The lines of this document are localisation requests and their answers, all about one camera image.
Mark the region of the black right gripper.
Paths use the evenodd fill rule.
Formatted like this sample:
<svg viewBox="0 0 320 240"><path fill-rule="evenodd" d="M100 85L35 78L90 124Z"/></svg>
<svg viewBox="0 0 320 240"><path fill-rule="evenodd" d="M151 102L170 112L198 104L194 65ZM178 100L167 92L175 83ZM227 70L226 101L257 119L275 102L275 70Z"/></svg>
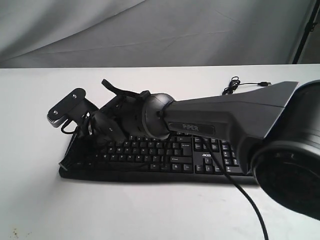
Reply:
<svg viewBox="0 0 320 240"><path fill-rule="evenodd" d="M98 108L84 100L84 114L76 127L59 166L68 171L80 161L80 145L101 149L108 142L124 142L129 136L145 136L143 107L145 99L131 96L115 96L103 107Z"/></svg>

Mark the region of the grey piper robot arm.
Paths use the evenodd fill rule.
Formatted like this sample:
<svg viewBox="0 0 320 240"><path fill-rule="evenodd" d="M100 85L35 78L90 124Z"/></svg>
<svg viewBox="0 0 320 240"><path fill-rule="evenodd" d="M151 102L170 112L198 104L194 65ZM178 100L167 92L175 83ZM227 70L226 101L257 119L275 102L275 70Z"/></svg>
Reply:
<svg viewBox="0 0 320 240"><path fill-rule="evenodd" d="M189 100L122 90L96 107L82 88L51 111L76 123L62 178L128 183L247 183L283 207L320 218L320 83L285 81Z"/></svg>

